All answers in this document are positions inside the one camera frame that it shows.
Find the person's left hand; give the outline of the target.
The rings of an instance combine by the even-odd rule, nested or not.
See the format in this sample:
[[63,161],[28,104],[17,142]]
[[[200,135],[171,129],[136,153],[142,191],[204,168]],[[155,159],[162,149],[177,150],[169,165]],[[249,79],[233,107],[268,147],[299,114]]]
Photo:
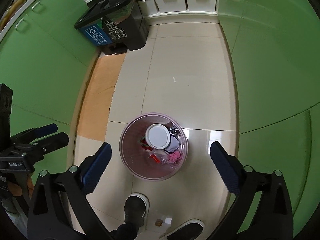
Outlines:
[[[23,193],[22,188],[19,185],[11,182],[8,182],[8,189],[12,193],[12,195],[15,197],[21,196]],[[27,189],[28,189],[28,196],[29,198],[31,198],[34,191],[34,184],[30,176],[27,178]]]

